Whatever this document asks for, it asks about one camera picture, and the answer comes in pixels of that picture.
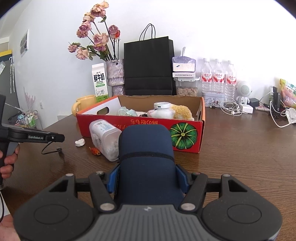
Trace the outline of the person's left hand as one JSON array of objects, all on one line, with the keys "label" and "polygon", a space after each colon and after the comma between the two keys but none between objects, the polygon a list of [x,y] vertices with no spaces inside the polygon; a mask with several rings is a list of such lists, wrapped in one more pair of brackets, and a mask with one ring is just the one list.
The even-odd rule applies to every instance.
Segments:
[{"label": "person's left hand", "polygon": [[6,156],[4,159],[4,166],[1,167],[1,177],[7,179],[11,177],[14,170],[14,164],[18,159],[18,154],[20,151],[20,145],[18,144],[14,152],[10,156]]}]

